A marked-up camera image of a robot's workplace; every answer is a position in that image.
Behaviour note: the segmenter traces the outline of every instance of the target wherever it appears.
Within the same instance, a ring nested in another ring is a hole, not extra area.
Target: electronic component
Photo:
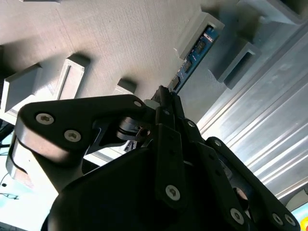
[[[197,54],[200,54],[203,51],[203,49],[205,48],[205,46],[206,46],[205,42],[203,42],[203,41],[198,42],[197,48],[196,48]]]
[[[173,80],[171,81],[171,89],[176,89],[180,83],[180,77],[178,75],[174,76]]]
[[[185,63],[183,65],[184,71],[185,73],[187,73],[189,71],[189,69],[191,68],[192,63],[190,60],[185,60]]]
[[[194,70],[203,60],[204,56],[213,46],[218,38],[218,31],[212,26],[207,26],[200,38],[196,41],[192,50],[186,57],[182,67],[177,73],[177,78],[173,78],[168,88],[170,91],[178,93]]]

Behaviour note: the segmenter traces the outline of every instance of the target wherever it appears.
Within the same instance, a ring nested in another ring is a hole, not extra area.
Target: screw
[[[64,137],[71,142],[78,142],[81,140],[81,134],[75,130],[67,130]]]
[[[276,213],[273,213],[273,218],[278,224],[283,225],[283,221]]]
[[[167,111],[166,109],[164,110],[164,113],[165,113],[166,115],[170,115],[170,112]]]
[[[50,114],[46,113],[40,113],[38,114],[35,119],[40,123],[44,125],[49,125],[54,122],[54,118]]]
[[[236,208],[232,208],[230,210],[231,216],[232,218],[239,223],[240,225],[243,225],[245,220],[244,217],[242,216],[242,214],[236,209]]]
[[[173,201],[178,201],[180,199],[180,192],[177,187],[173,185],[168,185],[166,187],[166,194]]]
[[[219,147],[221,146],[221,143],[220,143],[218,140],[215,140],[214,142],[215,142],[215,144],[216,144],[217,146],[219,146]]]
[[[141,104],[140,102],[138,102],[138,101],[134,101],[134,104],[135,104],[136,106],[138,106],[138,107],[141,107],[141,106],[142,106],[142,104]]]
[[[292,219],[292,217],[290,217],[288,214],[284,215],[285,219],[293,226],[296,226],[295,221]]]
[[[188,125],[194,127],[194,123],[192,121],[188,121]]]

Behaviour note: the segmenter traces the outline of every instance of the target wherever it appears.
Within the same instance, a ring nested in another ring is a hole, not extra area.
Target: wire
[[[2,180],[0,181],[0,186],[2,185],[2,182],[4,180],[4,178],[8,175],[9,173],[5,174],[4,177],[2,178]]]
[[[0,148],[9,148],[10,144],[0,144]]]
[[[19,200],[18,195],[14,195],[11,193],[1,193],[0,192],[0,195],[5,196],[8,199]]]
[[[2,178],[2,180],[0,181],[0,186],[2,185],[2,182],[4,180],[4,178],[8,175],[9,173],[5,174],[4,177]],[[13,200],[19,200],[18,195],[14,195],[14,194],[10,194],[10,193],[1,193],[0,195],[5,196],[8,199],[13,199]]]

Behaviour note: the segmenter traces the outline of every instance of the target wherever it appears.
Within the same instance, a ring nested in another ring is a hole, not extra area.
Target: metal surface
[[[178,201],[181,198],[179,190],[173,185],[168,185],[166,187],[166,194],[171,200],[174,201]]]
[[[35,118],[40,124],[44,125],[50,125],[54,122],[54,118],[50,114],[46,113],[40,113]]]
[[[219,141],[215,141],[215,144],[221,146],[221,143]]]
[[[81,140],[81,134],[75,130],[67,130],[64,137],[71,142],[78,142]]]
[[[244,224],[245,220],[244,220],[242,214],[241,214],[237,209],[232,208],[232,209],[230,210],[230,213],[231,213],[231,216],[233,217],[233,219],[234,219],[237,223],[239,223],[240,225],[243,225],[243,224]]]
[[[285,219],[286,219],[291,225],[293,225],[293,226],[296,225],[296,223],[295,223],[295,221],[293,220],[293,218],[290,217],[288,214],[285,214],[284,217],[285,217]]]
[[[188,121],[187,123],[188,123],[189,126],[195,127],[195,125],[194,125],[194,123],[192,121]]]
[[[283,225],[283,221],[276,213],[273,213],[273,218],[278,224]]]
[[[141,103],[139,103],[138,101],[135,101],[134,104],[138,107],[141,107]]]
[[[307,48],[305,23],[198,123],[204,138],[220,137],[279,199],[308,183]]]

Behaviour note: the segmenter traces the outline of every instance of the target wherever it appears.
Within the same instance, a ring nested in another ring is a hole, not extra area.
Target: blue circuit board
[[[183,65],[178,70],[170,84],[169,91],[178,93],[194,70],[208,53],[214,42],[218,39],[218,32],[211,26],[207,26],[198,41],[193,46],[190,53],[184,60]]]

